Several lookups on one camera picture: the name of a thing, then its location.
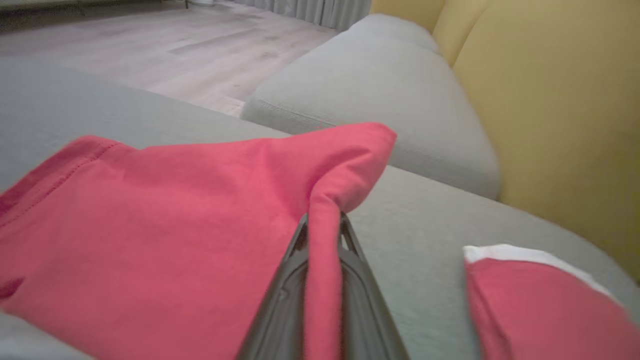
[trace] sofa seat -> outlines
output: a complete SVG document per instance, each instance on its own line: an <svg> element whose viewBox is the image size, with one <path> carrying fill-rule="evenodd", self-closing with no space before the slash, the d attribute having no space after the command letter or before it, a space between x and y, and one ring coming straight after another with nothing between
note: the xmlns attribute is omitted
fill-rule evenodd
<svg viewBox="0 0 640 360"><path fill-rule="evenodd" d="M0 191L78 136L142 148L285 133L70 69L0 58ZM593 275L640 325L640 289L606 254L554 224L395 167L349 214L412 359L480 359L462 246L548 251ZM0 359L88 359L0 312Z"/></svg>
<svg viewBox="0 0 640 360"><path fill-rule="evenodd" d="M482 126L429 33L369 15L263 84L242 119L289 134L377 121L398 133L390 164L496 198L499 169Z"/></svg>

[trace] stitched seam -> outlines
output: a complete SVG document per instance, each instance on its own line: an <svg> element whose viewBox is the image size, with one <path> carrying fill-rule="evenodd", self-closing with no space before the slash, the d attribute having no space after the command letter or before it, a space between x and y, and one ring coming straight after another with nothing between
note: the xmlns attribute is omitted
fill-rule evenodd
<svg viewBox="0 0 640 360"><path fill-rule="evenodd" d="M473 287L476 289L478 297L482 299L482 303L486 309L486 312L490 314L490 317L491 317L491 320L493 320L493 325L495 326L495 329L497 330L499 336L502 338L502 340L506 343L508 347L507 351L509 352L509 355L510 355L509 358L514 359L515 356L514 356L513 344L511 342L511 339L507 337L504 331L504 327L502 326L502 324L500 324L500 322L498 321L498 318L495 316L495 311L489 305L489 302L487 301L484 292L482 291L480 285L477 283L476 275L473 272L470 272L468 275L470 275L471 277Z"/></svg>
<svg viewBox="0 0 640 360"><path fill-rule="evenodd" d="M484 15L484 13L487 11L487 9L489 9L489 4L485 4L484 9L482 9L482 11L478 15L478 17L476 17L476 19L474 20L473 26L471 26L471 29L469 30L469 32L465 36L464 41L462 41L462 46L460 46L460 48L458 49L458 53L456 54L456 58L453 59L453 63L450 66L451 70L453 70L453 67L456 66L456 62L458 61L458 58L460 57L460 53L462 53L462 49L465 47L465 44L467 43L467 40L469 39L469 35L471 35L471 33L473 32L474 28L476 27L476 24L478 23L478 21L480 20L482 15Z"/></svg>
<svg viewBox="0 0 640 360"><path fill-rule="evenodd" d="M293 110L284 108L284 107L279 106L279 105L271 104L270 102L267 102L267 101L262 100L262 99L255 99L255 100L257 100L257 101L259 101L259 102L261 102L263 104L266 104L267 107L271 107L271 108L274 108L274 109L286 111L287 113L292 113L292 114L295 114L295 115L297 115L299 117L303 117L305 119L309 119L309 120L312 120L312 121L315 121L315 122L319 122L320 124L324 124L324 125L327 125L327 126L330 126L330 127L335 127L336 126L336 124L333 124L331 122L326 122L326 121L323 121L323 120L320 120L320 119L316 119L316 118L310 117L310 116L308 116L306 114L298 113L297 111L293 111Z"/></svg>
<svg viewBox="0 0 640 360"><path fill-rule="evenodd" d="M74 167L73 169L71 169L69 171L69 173L61 180L58 180L58 182L56 182L53 187L51 189L49 189L49 191L47 191L46 193L44 193L44 195L42 195L37 201L35 201L33 204L31 204L28 208L26 208L22 213L19 213L18 215L16 215L13 219L0 224L0 228L7 226L8 224L18 220L20 217L22 217L24 214L26 214L29 210L31 210L34 206L36 206L37 204L39 204L40 202L42 202L44 199L47 198L47 196L49 196L53 191L55 191L55 189L59 188L62 184L64 184L73 174L75 174L75 172L81 168L83 165L89 164L91 162L94 162L95 160L98 160L102 155L104 155L105 152L107 152L110 148L119 145L117 143L111 144L109 146L107 146L105 149L103 149L102 151L100 151L94 158L86 160L85 162L76 165L76 167Z"/></svg>

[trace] yellow cushion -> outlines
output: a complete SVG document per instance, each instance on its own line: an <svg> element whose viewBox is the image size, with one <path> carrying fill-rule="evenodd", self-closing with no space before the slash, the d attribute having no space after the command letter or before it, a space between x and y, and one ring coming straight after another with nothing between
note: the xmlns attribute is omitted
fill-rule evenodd
<svg viewBox="0 0 640 360"><path fill-rule="evenodd" d="M384 13L410 20L433 32L444 0L372 0L369 13Z"/></svg>
<svg viewBox="0 0 640 360"><path fill-rule="evenodd" d="M640 1L491 0L454 71L499 158L500 200L640 279Z"/></svg>
<svg viewBox="0 0 640 360"><path fill-rule="evenodd" d="M433 38L449 65L456 62L462 45L486 7L487 0L446 0Z"/></svg>

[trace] red cloth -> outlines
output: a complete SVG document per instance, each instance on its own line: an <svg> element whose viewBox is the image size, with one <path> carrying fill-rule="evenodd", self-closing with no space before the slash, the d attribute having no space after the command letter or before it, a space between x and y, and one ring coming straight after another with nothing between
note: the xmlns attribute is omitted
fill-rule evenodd
<svg viewBox="0 0 640 360"><path fill-rule="evenodd" d="M625 311L572 274L496 259L466 268L485 359L640 359L640 333Z"/></svg>
<svg viewBox="0 0 640 360"><path fill-rule="evenodd" d="M396 134L136 150L86 136L0 198L0 307L101 359L232 359L309 213L305 357L337 359L340 210Z"/></svg>

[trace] wooden floor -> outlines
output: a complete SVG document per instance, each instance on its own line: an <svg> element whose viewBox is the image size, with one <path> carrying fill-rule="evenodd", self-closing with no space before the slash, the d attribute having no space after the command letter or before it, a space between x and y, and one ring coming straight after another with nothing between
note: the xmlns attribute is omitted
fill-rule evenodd
<svg viewBox="0 0 640 360"><path fill-rule="evenodd" d="M254 7L173 0L0 14L0 56L30 56L238 116L255 88L336 35Z"/></svg>

